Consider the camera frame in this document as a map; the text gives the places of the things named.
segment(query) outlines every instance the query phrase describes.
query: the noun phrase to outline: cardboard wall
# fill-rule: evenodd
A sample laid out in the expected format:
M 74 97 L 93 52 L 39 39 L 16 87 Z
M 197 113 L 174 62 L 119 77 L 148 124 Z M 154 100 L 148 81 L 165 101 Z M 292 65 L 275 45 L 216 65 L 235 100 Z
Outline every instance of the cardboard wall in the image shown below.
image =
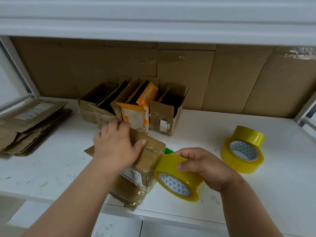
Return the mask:
M 11 37 L 42 96 L 77 99 L 119 76 L 188 87 L 184 109 L 293 118 L 316 90 L 316 60 L 292 47 Z

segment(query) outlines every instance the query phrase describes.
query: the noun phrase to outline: orange and white box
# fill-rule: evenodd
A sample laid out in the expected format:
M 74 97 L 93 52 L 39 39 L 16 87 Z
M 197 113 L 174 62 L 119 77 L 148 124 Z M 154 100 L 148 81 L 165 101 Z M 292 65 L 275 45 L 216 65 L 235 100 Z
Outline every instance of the orange and white box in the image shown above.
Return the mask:
M 147 134 L 149 130 L 149 106 L 157 94 L 158 87 L 154 83 L 142 81 L 125 103 L 117 102 L 117 105 L 121 107 L 123 120 L 128 121 L 131 128 Z

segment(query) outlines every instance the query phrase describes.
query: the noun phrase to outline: forearm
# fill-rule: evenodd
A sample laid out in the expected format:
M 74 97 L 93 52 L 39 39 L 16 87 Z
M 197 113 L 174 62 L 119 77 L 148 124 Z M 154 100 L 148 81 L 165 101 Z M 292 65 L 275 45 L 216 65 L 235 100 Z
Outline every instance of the forearm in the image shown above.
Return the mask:
M 221 192 L 230 237 L 281 237 L 258 196 L 241 176 Z
M 91 236 L 116 177 L 93 159 L 23 236 Z

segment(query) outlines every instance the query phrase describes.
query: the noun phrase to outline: white cardboard core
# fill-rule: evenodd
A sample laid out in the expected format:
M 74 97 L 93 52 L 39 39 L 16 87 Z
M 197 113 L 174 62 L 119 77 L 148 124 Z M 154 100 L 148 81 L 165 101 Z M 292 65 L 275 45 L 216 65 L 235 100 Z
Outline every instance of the white cardboard core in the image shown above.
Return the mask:
M 185 184 L 183 184 L 180 180 L 172 177 L 171 175 L 159 174 L 158 177 L 164 182 L 164 184 L 169 189 L 178 193 L 179 195 L 183 195 L 183 196 L 191 195 L 189 188 Z
M 247 161 L 254 161 L 258 159 L 257 150 L 248 143 L 245 143 L 243 141 L 231 142 L 230 149 L 235 155 L 237 155 L 241 159 Z

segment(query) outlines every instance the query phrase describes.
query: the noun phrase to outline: person's left hand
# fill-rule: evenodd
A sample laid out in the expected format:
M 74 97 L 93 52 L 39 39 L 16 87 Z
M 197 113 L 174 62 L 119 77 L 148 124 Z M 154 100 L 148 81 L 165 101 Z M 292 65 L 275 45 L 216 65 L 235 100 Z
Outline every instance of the person's left hand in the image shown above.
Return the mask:
M 132 146 L 130 124 L 126 121 L 119 124 L 118 119 L 112 119 L 93 138 L 93 159 L 119 174 L 136 161 L 146 143 L 146 140 L 140 140 Z

